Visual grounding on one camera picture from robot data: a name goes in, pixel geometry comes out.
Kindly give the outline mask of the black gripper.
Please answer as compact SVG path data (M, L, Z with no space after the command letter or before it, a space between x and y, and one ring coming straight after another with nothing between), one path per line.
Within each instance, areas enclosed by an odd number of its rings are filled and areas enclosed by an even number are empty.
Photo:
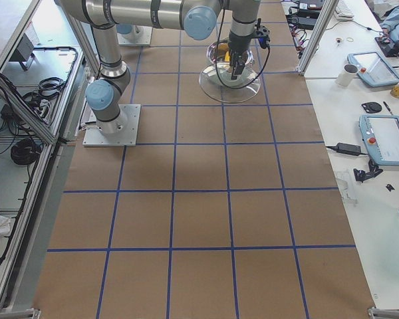
M234 31L229 32L229 65L232 67L231 79L236 80L243 72L243 59L238 59L243 56L249 48L251 37L253 33L248 35L238 35Z

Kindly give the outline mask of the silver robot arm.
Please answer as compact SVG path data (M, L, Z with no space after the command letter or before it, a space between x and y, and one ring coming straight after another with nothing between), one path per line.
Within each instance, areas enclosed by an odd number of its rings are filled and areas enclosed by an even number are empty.
M104 135L120 132L127 123L118 102L130 83L130 71L120 54L118 25L183 30L200 41L210 36L217 18L229 10L229 62L217 63L207 83L240 90L257 80L256 74L247 73L243 56L251 40L262 35L256 22L259 1L62 1L61 6L92 30L102 70L88 86L86 100Z

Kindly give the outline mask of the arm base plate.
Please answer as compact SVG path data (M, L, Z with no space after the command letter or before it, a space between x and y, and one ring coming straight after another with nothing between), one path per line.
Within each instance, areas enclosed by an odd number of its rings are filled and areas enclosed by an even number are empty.
M150 46L152 28L137 25L118 24L116 26L118 43L126 47Z
M117 147L135 146L140 120L140 104L120 104L119 116L111 122L96 120L90 112L89 121L93 124L86 126L83 146L86 147Z

